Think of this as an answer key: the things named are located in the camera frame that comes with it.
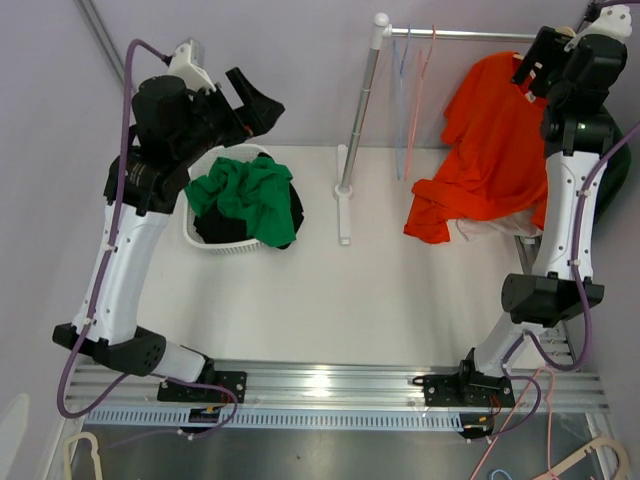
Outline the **blue wire hanger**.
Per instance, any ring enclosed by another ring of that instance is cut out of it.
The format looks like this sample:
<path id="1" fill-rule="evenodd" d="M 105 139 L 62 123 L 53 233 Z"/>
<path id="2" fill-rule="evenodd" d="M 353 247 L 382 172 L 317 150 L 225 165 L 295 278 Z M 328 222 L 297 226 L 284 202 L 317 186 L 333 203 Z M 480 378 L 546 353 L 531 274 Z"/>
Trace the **blue wire hanger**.
<path id="1" fill-rule="evenodd" d="M 392 43 L 392 85 L 391 94 L 394 113 L 394 142 L 395 142 L 395 162 L 396 178 L 399 181 L 406 180 L 406 157 L 407 147 L 405 145 L 406 126 L 406 93 L 405 93 L 405 73 L 406 62 L 411 43 L 411 26 L 407 27 L 407 36 L 404 39 L 403 47 L 398 40 Z"/>

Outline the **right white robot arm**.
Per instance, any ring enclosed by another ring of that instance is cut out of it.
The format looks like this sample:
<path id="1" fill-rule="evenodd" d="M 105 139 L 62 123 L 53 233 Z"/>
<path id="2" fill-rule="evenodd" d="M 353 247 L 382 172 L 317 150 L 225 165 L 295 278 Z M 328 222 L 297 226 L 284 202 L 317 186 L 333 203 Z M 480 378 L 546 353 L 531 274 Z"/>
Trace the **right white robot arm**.
<path id="1" fill-rule="evenodd" d="M 459 364 L 455 392 L 466 404 L 509 393 L 509 365 L 526 341 L 559 322 L 581 316 L 591 336 L 591 310 L 604 297 L 593 280 L 591 238 L 597 194 L 610 157 L 619 149 L 615 122 L 604 110 L 624 70 L 627 27 L 591 25 L 570 37 L 550 27 L 538 32 L 512 77 L 547 102 L 544 141 L 548 197 L 542 242 L 528 274 L 510 274 L 501 292 L 503 314 L 486 340 Z"/>

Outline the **orange t shirt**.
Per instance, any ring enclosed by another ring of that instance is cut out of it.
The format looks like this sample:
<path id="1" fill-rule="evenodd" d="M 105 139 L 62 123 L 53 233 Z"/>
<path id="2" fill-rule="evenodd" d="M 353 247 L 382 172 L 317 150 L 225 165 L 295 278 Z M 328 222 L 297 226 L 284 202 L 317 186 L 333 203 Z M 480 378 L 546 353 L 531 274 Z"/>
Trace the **orange t shirt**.
<path id="1" fill-rule="evenodd" d="M 426 243 L 450 239 L 448 222 L 491 222 L 529 213 L 544 228 L 547 176 L 539 133 L 546 102 L 511 79 L 521 61 L 499 52 L 475 63 L 444 111 L 450 151 L 435 176 L 417 181 L 405 234 Z"/>

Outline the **pink wire hanger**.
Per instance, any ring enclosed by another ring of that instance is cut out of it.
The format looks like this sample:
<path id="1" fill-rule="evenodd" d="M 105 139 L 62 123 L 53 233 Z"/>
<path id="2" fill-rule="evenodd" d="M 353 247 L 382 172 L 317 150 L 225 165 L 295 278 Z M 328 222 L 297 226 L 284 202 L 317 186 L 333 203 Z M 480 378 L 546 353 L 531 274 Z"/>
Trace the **pink wire hanger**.
<path id="1" fill-rule="evenodd" d="M 407 147 L 406 147 L 406 160 L 404 166 L 404 180 L 408 181 L 411 173 L 411 166 L 413 160 L 413 151 L 415 146 L 415 139 L 417 134 L 417 124 L 420 116 L 422 96 L 424 90 L 425 79 L 427 75 L 428 65 L 432 56 L 434 45 L 437 38 L 436 26 L 432 25 L 430 35 L 430 45 L 427 52 L 424 49 L 419 50 L 418 62 L 416 66 L 416 79 L 414 84 L 414 91 L 411 97 L 411 115 L 408 127 Z"/>

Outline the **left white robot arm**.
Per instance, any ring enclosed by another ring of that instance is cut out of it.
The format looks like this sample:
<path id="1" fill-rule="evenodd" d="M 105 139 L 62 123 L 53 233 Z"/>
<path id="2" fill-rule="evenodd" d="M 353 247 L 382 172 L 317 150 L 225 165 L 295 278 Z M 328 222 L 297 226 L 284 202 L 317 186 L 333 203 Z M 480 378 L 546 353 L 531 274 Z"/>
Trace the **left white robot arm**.
<path id="1" fill-rule="evenodd" d="M 104 189 L 104 247 L 92 284 L 74 320 L 56 326 L 52 336 L 113 371 L 177 378 L 194 401 L 215 389 L 205 356 L 139 326 L 137 310 L 154 249 L 190 181 L 190 167 L 215 147 L 268 133 L 285 111 L 240 69 L 226 75 L 242 101 L 237 108 L 216 87 L 192 87 L 169 74 L 144 81 L 132 96 L 127 157 L 111 164 Z"/>

